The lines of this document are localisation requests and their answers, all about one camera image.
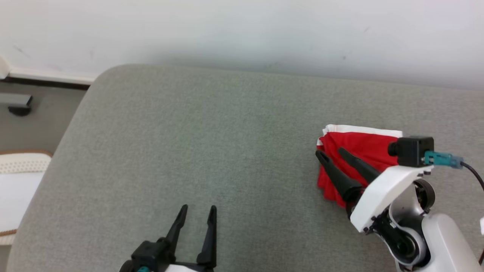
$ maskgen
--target red towel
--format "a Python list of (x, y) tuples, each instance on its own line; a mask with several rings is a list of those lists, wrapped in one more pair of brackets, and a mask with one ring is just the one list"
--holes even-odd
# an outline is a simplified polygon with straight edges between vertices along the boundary
[[(341, 158), (338, 149), (340, 147), (345, 148), (351, 154), (383, 172), (387, 167), (397, 165), (397, 158), (388, 155), (388, 144), (395, 142), (399, 137), (402, 137), (402, 132), (398, 130), (330, 124), (323, 129), (323, 137), (319, 138), (317, 148), (325, 152), (333, 160), (336, 167), (366, 188), (368, 183)], [(341, 207), (345, 206), (345, 202), (336, 191), (323, 167), (319, 172), (318, 187), (324, 190), (326, 199), (335, 200)]]

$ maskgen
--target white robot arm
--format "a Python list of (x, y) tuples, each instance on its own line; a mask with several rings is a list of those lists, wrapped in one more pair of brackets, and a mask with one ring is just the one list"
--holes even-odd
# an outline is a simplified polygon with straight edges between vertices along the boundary
[[(435, 192), (422, 177), (434, 167), (428, 160), (429, 154), (436, 154), (432, 138), (400, 138), (389, 148), (400, 165), (381, 174), (346, 150), (339, 153), (368, 181), (366, 189), (323, 152), (317, 151), (316, 156), (347, 203), (351, 223), (359, 232), (375, 233), (386, 243), (398, 271), (482, 272), (454, 220), (441, 213), (429, 214)], [(459, 159), (446, 158), (446, 164), (462, 168), (457, 166)]]

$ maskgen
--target teal cable connector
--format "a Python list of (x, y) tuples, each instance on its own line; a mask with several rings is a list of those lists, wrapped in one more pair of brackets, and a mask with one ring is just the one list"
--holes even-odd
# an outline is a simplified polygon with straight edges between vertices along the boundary
[(450, 153), (439, 153), (434, 151), (425, 152), (425, 164), (426, 165), (442, 165), (450, 166), (455, 169), (462, 169), (464, 159), (462, 157), (454, 156)]

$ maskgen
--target baseboard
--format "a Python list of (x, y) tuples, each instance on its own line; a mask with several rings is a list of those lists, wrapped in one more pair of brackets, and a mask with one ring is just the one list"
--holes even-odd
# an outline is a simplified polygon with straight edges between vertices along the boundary
[(7, 61), (0, 57), (0, 79), (4, 79), (8, 76), (10, 72), (10, 66), (7, 64)]
[(90, 86), (87, 84), (45, 81), (45, 80), (27, 79), (27, 78), (10, 77), (10, 76), (4, 79), (0, 79), (0, 82), (44, 86), (44, 87), (55, 87), (55, 88), (63, 88), (63, 89), (75, 89), (75, 90), (84, 90), (84, 91), (87, 91)]
[(72, 84), (80, 84), (80, 85), (91, 85), (96, 79), (95, 77), (74, 76), (74, 75), (69, 75), (61, 72), (46, 72), (46, 71), (30, 70), (30, 69), (22, 69), (22, 68), (14, 68), (14, 67), (10, 69), (8, 76), (14, 77), (14, 78), (24, 78), (24, 79), (51, 81), (51, 82), (60, 82), (60, 83), (72, 83)]

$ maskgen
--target red cloth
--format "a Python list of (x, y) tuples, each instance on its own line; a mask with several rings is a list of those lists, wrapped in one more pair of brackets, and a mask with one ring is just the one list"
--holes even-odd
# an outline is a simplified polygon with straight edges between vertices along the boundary
[[(357, 180), (364, 188), (368, 186), (368, 183), (339, 155), (338, 149), (340, 147), (345, 148), (380, 172), (383, 172), (389, 166), (397, 165), (397, 158), (388, 155), (388, 144), (397, 140), (397, 137), (394, 136), (361, 132), (327, 132), (319, 140), (317, 148), (325, 152), (333, 160), (336, 167), (350, 178)], [(326, 199), (335, 200), (341, 207), (345, 206), (345, 202), (336, 191), (323, 167), (321, 167), (319, 173), (318, 187), (324, 190)]]

